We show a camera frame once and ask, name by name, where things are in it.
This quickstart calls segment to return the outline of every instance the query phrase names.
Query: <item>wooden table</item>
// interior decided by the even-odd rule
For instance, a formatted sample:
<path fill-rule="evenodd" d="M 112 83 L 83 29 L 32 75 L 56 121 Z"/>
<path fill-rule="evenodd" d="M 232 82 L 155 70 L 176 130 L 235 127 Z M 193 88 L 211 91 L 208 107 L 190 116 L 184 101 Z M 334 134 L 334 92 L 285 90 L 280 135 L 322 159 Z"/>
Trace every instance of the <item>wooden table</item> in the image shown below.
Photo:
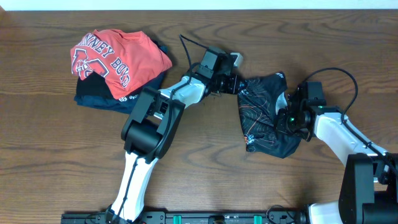
<path fill-rule="evenodd" d="M 116 198 L 127 115 L 77 106 L 69 50 L 94 29 L 143 30 L 187 69 L 178 35 L 241 52 L 246 77 L 282 70 L 294 89 L 310 72 L 341 67 L 359 96 L 350 120 L 398 152 L 397 11 L 103 11 L 0 13 L 1 223 L 59 223 L 65 211 L 96 211 Z M 193 61 L 203 49 L 188 45 Z M 346 106 L 350 79 L 323 82 L 329 104 Z M 325 144 L 302 142 L 287 159 L 245 151 L 236 96 L 211 96 L 184 112 L 156 165 L 146 205 L 176 210 L 265 210 L 338 198 L 344 167 Z"/>

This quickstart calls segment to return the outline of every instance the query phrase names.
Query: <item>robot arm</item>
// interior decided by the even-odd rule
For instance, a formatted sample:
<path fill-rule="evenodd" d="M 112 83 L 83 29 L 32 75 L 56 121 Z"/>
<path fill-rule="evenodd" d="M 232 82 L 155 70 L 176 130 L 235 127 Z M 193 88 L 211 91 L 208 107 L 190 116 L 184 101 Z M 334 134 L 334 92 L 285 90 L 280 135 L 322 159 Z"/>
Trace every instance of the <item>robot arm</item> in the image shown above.
<path fill-rule="evenodd" d="M 145 88 L 122 130 L 126 167 L 119 194 L 108 209 L 107 221 L 133 222 L 144 208 L 144 194 L 150 174 L 169 149 L 185 108 L 200 102 L 211 92 L 236 93 L 239 77 L 232 69 L 243 58 L 216 47 L 205 52 L 198 68 L 189 70 L 180 82 L 163 90 Z M 155 124 L 153 116 L 160 120 Z"/>
<path fill-rule="evenodd" d="M 307 221 L 396 223 L 398 185 L 391 164 L 398 164 L 398 156 L 372 143 L 346 115 L 342 117 L 339 107 L 327 106 L 320 82 L 299 85 L 289 101 L 289 110 L 279 110 L 276 130 L 306 141 L 313 136 L 321 139 L 346 167 L 339 201 L 308 206 Z M 387 190 L 375 192 L 375 182 L 388 185 Z"/>

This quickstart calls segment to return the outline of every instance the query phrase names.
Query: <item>black cable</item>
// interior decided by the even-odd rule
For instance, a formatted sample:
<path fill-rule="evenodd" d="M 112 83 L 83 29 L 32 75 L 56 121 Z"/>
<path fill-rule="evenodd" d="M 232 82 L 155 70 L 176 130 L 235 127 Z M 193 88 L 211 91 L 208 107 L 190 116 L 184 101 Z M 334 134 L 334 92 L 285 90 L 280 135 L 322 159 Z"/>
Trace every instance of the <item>black cable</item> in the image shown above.
<path fill-rule="evenodd" d="M 273 221 L 268 217 L 268 213 L 269 213 L 273 208 L 275 208 L 275 207 L 280 207 L 280 208 L 285 209 L 285 207 L 283 207 L 283 206 L 281 206 L 281 205 L 273 205 L 273 206 L 269 207 L 268 210 L 267 210 L 267 212 L 266 212 L 266 218 L 268 218 L 270 222 L 273 222 Z M 293 223 L 293 222 L 295 221 L 295 220 L 294 220 L 294 217 L 293 217 L 288 211 L 284 211 L 284 212 L 286 212 L 286 214 L 293 220 L 293 221 L 290 222 L 290 223 Z"/>
<path fill-rule="evenodd" d="M 114 220 L 112 220 L 112 224 L 115 223 L 116 220 L 119 221 L 120 213 L 122 212 L 124 203 L 126 203 L 126 200 L 127 200 L 127 194 L 129 192 L 132 175 L 133 175 L 134 170 L 136 169 L 136 166 L 137 166 L 137 161 L 138 161 L 138 157 L 137 157 L 137 159 L 134 161 L 134 163 L 132 165 L 132 170 L 131 170 L 131 173 L 130 173 L 129 181 L 127 182 L 126 192 L 124 193 L 122 204 L 120 205 L 119 212 L 116 215 L 116 218 Z"/>
<path fill-rule="evenodd" d="M 347 76 L 349 76 L 355 86 L 355 94 L 353 99 L 351 100 L 351 102 L 347 105 L 347 107 L 344 109 L 344 111 L 341 114 L 341 122 L 343 123 L 343 125 L 348 129 L 348 131 L 350 131 L 355 137 L 357 137 L 366 147 L 368 147 L 370 150 L 372 150 L 374 153 L 376 153 L 379 157 L 381 157 L 381 159 L 383 160 L 383 162 L 391 169 L 391 171 L 398 177 L 398 170 L 387 160 L 387 158 L 385 156 L 383 156 L 383 154 L 381 152 L 379 152 L 377 149 L 375 149 L 372 146 L 372 142 L 367 142 L 365 141 L 365 139 L 363 139 L 356 131 L 354 131 L 348 124 L 347 124 L 347 120 L 344 119 L 348 109 L 353 105 L 353 103 L 355 102 L 356 97 L 358 96 L 358 84 L 356 83 L 356 80 L 354 78 L 354 76 L 352 74 L 350 74 L 349 72 L 347 72 L 346 70 L 342 69 L 342 68 L 335 68 L 335 67 L 331 67 L 331 68 L 323 68 L 320 70 L 317 70 L 313 73 L 311 73 L 302 83 L 306 82 L 308 79 L 310 79 L 312 76 L 320 73 L 320 72 L 324 72 L 324 71 L 328 71 L 328 70 L 336 70 L 336 71 L 340 71 L 343 72 L 344 74 L 346 74 Z"/>
<path fill-rule="evenodd" d="M 209 47 L 204 46 L 204 45 L 202 45 L 202 44 L 199 44 L 198 42 L 195 42 L 195 41 L 193 41 L 193 40 L 191 40 L 191 39 L 188 39 L 188 38 L 184 37 L 184 36 L 181 35 L 181 34 L 180 34 L 180 38 L 184 38 L 185 40 L 187 40 L 187 41 L 189 41 L 189 42 L 191 42 L 191 43 L 194 43 L 194 44 L 196 44 L 197 46 L 203 47 L 204 49 L 209 49 Z"/>
<path fill-rule="evenodd" d="M 192 66 L 191 56 L 189 56 L 187 46 L 185 46 L 185 43 L 184 43 L 184 41 L 182 40 L 182 39 L 183 39 L 183 35 L 180 34 L 179 37 L 180 37 L 180 41 L 181 41 L 182 47 L 184 47 L 185 54 L 187 55 L 189 67 L 191 67 L 191 66 Z"/>

